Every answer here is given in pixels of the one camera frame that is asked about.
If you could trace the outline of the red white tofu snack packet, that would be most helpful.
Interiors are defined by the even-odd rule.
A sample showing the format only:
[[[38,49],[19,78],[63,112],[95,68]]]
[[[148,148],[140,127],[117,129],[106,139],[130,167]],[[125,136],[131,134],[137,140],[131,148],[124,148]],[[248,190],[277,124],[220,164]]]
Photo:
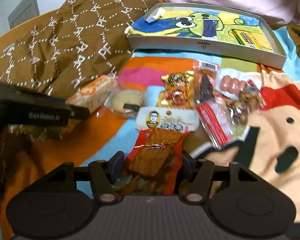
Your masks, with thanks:
[[[140,108],[135,126],[139,135],[125,161],[131,180],[122,195],[172,194],[183,164],[182,142],[199,124],[198,114],[191,109]]]

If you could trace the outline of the red nut snack packet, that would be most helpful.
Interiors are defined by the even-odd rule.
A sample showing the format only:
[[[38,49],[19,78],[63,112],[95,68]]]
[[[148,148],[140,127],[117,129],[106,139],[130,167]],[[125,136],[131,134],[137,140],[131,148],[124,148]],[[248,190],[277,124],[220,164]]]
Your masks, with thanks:
[[[260,91],[249,86],[238,100],[215,96],[198,104],[196,111],[214,148],[220,150],[244,134],[249,115],[263,105]]]

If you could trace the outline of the round cookie clear wrapper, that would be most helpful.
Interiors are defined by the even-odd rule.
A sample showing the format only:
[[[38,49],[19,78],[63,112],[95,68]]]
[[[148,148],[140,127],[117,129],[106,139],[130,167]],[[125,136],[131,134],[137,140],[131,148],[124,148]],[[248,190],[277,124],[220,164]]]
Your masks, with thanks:
[[[143,90],[116,86],[109,92],[107,99],[96,112],[96,116],[101,117],[106,110],[110,110],[125,118],[134,118],[144,105],[144,100]]]

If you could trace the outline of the orange white cake bar packet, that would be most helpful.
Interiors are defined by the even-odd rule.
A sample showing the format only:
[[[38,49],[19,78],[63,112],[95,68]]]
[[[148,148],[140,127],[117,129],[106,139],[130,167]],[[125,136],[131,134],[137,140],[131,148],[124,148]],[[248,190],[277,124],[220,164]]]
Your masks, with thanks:
[[[116,77],[102,75],[79,89],[66,100],[68,105],[88,108],[90,113],[101,107],[110,92],[117,86]]]

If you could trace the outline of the gold duck snack packet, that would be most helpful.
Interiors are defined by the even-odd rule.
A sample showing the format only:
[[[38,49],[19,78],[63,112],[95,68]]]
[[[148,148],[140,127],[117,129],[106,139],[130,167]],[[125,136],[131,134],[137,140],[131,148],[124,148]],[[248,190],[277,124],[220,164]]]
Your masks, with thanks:
[[[165,90],[159,93],[156,106],[179,109],[194,107],[194,71],[166,74],[161,77]]]

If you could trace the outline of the pink sausage packet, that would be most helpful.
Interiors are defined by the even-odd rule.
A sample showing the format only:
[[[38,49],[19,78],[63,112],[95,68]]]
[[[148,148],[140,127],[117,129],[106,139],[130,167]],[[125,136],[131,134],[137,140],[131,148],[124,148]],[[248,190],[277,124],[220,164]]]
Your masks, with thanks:
[[[242,72],[232,68],[222,68],[216,74],[215,89],[227,98],[238,100],[240,92],[246,92],[251,81],[258,89],[262,86],[257,72]]]

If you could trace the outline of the colourful cartoon blanket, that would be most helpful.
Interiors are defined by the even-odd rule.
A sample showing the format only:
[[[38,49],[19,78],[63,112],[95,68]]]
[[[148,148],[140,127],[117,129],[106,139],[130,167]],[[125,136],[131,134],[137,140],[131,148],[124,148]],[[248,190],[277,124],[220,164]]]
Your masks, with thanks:
[[[219,77],[229,76],[240,83],[253,80],[261,84],[264,104],[249,114],[243,134],[228,142],[221,151],[213,144],[203,126],[191,129],[193,122],[182,109],[156,106],[164,89],[161,77],[192,68],[195,57],[180,54],[136,53],[121,75],[127,87],[145,90],[145,107],[136,118],[126,119],[109,109],[80,122],[61,139],[35,142],[30,153],[20,152],[16,172],[8,181],[0,203],[0,236],[12,238],[12,229],[5,211],[9,200],[22,189],[65,162],[87,165],[95,160],[108,160],[117,151],[128,156],[128,172],[132,182],[125,192],[162,193],[150,172],[160,173],[170,168],[170,161],[162,163],[158,157],[144,155],[145,144],[162,143],[174,133],[184,133],[180,146],[195,157],[206,158],[216,165],[231,161],[242,163],[267,182],[288,195],[296,205],[296,223],[292,237],[300,238],[300,25],[277,28],[275,34],[286,51],[281,70],[263,65],[252,69],[247,63],[224,59]]]

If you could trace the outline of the grey door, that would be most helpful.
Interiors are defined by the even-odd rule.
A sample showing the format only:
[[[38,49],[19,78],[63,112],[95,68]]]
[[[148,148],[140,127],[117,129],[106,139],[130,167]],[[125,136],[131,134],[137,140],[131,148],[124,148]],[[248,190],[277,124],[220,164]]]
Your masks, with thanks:
[[[37,0],[22,0],[8,16],[8,23],[11,29],[39,16]]]

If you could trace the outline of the brown PF patterned quilt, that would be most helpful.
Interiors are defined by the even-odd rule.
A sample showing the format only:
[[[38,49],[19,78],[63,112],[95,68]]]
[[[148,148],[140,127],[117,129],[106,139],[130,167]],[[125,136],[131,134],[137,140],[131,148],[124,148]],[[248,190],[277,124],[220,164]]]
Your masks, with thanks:
[[[119,75],[132,56],[125,29],[157,3],[66,0],[0,54],[0,82],[66,100],[102,75]]]

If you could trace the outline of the grey shallow tray box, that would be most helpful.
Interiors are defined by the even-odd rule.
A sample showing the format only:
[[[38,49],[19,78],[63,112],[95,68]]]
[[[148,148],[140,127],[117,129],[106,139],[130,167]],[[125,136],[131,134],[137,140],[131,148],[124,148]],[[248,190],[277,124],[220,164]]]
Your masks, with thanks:
[[[137,50],[191,51],[281,69],[286,54],[266,21],[232,8],[159,3],[125,30]]]

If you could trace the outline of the cartoon drawing paper liner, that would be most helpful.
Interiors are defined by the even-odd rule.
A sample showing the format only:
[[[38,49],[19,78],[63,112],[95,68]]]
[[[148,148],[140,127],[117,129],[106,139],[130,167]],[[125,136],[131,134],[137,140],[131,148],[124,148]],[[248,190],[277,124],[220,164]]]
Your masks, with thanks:
[[[125,34],[203,38],[273,51],[258,18],[219,10],[168,10],[160,7],[152,17],[135,21],[126,28]]]

